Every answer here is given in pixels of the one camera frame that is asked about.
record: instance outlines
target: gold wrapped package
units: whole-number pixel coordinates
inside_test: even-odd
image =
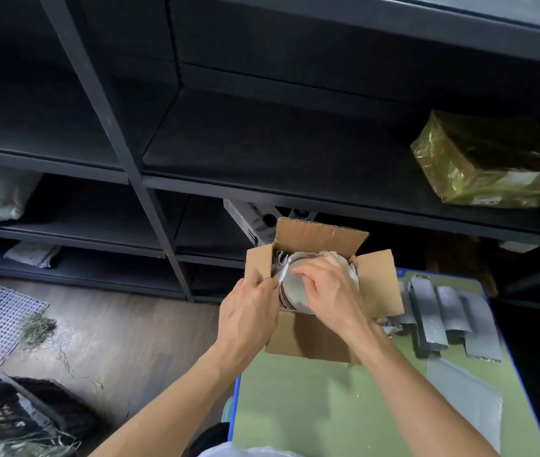
[[[445,203],[540,207],[540,127],[531,120],[432,111],[412,150]]]

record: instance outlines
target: shelf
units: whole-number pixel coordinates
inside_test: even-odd
[[[130,186],[68,176],[44,175],[24,215],[0,223],[0,237],[166,258]]]
[[[175,237],[177,259],[244,269],[253,245],[225,210],[222,199],[191,195]]]
[[[540,208],[441,203],[409,148],[419,130],[184,89],[144,155],[144,181],[540,245]]]
[[[244,271],[234,268],[196,265],[191,284],[196,301],[220,303],[240,278]]]
[[[0,276],[184,298],[166,260],[64,247],[54,268],[40,269],[3,258],[15,243],[0,239]]]
[[[220,1],[540,61],[540,0]]]
[[[142,153],[176,88],[120,80],[116,89]],[[0,61],[0,165],[128,184],[75,73],[47,64]]]

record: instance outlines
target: white label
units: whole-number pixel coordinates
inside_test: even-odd
[[[478,195],[472,199],[471,205],[498,205],[501,200],[501,195]]]
[[[498,184],[527,186],[532,184],[538,175],[540,175],[540,172],[508,172],[498,180]]]

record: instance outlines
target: right hand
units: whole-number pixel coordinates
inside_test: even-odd
[[[302,276],[310,309],[343,340],[368,327],[361,293],[336,257],[314,258],[291,272]]]

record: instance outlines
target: green table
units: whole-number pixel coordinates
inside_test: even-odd
[[[482,292],[477,281],[400,270],[434,285]],[[410,336],[395,345],[423,374]],[[503,346],[501,364],[466,357],[463,345],[450,345],[443,358],[467,369],[502,393],[501,455],[540,457],[540,429],[511,360]],[[233,420],[237,447],[272,446],[304,457],[410,456],[380,389],[361,366],[268,354],[253,360],[239,382]]]

